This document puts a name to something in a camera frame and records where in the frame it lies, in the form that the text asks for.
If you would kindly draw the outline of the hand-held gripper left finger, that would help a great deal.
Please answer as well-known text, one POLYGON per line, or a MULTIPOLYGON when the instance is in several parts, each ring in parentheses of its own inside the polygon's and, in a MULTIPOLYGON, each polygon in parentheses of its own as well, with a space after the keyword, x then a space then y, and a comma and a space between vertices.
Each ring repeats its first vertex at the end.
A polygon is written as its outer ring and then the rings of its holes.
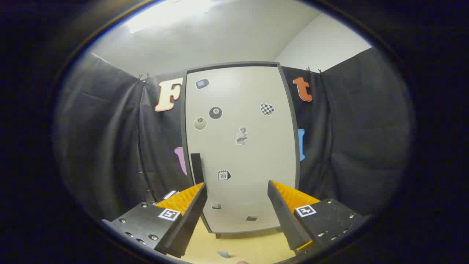
POLYGON ((158 203, 142 202, 109 221, 107 231, 132 249, 153 259, 184 256, 207 200, 199 183, 158 203))

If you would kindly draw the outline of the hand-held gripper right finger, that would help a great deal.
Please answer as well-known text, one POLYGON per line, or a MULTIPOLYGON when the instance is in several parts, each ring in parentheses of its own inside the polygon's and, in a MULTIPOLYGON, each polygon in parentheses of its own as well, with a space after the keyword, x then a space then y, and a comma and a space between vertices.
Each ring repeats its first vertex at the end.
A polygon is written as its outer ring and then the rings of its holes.
POLYGON ((267 195, 288 246, 296 254, 329 249, 367 221, 336 199, 319 200, 276 181, 268 182, 267 195))

